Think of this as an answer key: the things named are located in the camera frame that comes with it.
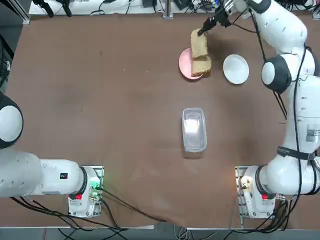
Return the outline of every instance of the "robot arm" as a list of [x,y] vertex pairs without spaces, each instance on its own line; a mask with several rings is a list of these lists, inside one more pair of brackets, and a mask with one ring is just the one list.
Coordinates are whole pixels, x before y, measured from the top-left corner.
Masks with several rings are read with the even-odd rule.
[[22,134],[18,105],[0,91],[0,198],[68,194],[69,212],[97,217],[101,212],[103,167],[79,166],[65,159],[39,159],[11,148]]
[[274,209],[275,194],[295,195],[299,190],[300,169],[293,109],[296,79],[299,80],[295,109],[302,173],[300,193],[308,194],[320,187],[320,158],[314,156],[320,147],[319,64],[311,49],[305,47],[306,26],[274,0],[225,0],[215,16],[204,22],[198,35],[217,23],[230,26],[229,15],[248,8],[260,36],[277,53],[265,60],[261,70],[262,82],[279,94],[287,92],[289,103],[285,137],[277,155],[267,165],[249,166],[240,183],[244,187],[247,216],[267,218]]

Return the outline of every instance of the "table surface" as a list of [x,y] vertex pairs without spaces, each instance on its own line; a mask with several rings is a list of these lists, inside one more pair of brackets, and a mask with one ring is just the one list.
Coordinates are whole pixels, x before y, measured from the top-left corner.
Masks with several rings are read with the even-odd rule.
[[[309,12],[300,17],[308,27],[308,45],[320,56],[319,22]],[[104,165],[105,188],[168,222],[229,228],[237,194],[235,166],[273,159],[285,124],[280,124],[284,117],[272,92],[262,84],[262,54],[252,33],[217,26],[208,35],[211,76],[197,82],[183,78],[179,55],[190,47],[191,31],[206,18],[32,18],[22,29],[7,90],[24,116],[14,148],[40,158]],[[238,23],[253,29],[249,19]],[[265,46],[266,55],[273,56]],[[250,75],[243,85],[224,78],[222,65],[230,54],[248,62]],[[182,111],[192,107],[202,108],[206,121],[207,147],[198,159],[183,151]],[[36,199],[68,212],[66,196]],[[302,196],[289,227],[320,229],[319,200]],[[154,223],[109,203],[122,226]],[[1,210],[2,227],[64,225],[10,199],[1,199]],[[107,212],[96,220],[110,223]],[[232,226],[240,228],[238,209]]]

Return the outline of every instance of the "slice of bread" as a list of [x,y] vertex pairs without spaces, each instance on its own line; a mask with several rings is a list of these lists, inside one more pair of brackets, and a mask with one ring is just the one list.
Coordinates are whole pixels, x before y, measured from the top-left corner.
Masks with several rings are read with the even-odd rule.
[[206,57],[206,60],[193,60],[192,61],[192,77],[198,77],[206,74],[209,74],[211,71],[212,62],[209,56]]
[[206,60],[208,55],[207,37],[205,34],[198,36],[199,29],[193,30],[191,33],[191,51],[193,60]]

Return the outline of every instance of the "plastic container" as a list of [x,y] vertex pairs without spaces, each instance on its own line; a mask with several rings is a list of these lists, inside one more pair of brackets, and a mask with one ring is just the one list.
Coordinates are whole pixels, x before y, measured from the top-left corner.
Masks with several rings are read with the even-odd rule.
[[182,136],[186,152],[202,152],[207,146],[206,121],[201,108],[185,108],[182,112]]

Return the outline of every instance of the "white cylinder joint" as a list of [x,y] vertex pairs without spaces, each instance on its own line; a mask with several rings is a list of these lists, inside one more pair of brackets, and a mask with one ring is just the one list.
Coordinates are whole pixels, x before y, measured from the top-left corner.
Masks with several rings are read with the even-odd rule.
[[266,62],[261,70],[261,79],[265,85],[269,85],[275,79],[276,70],[272,62]]

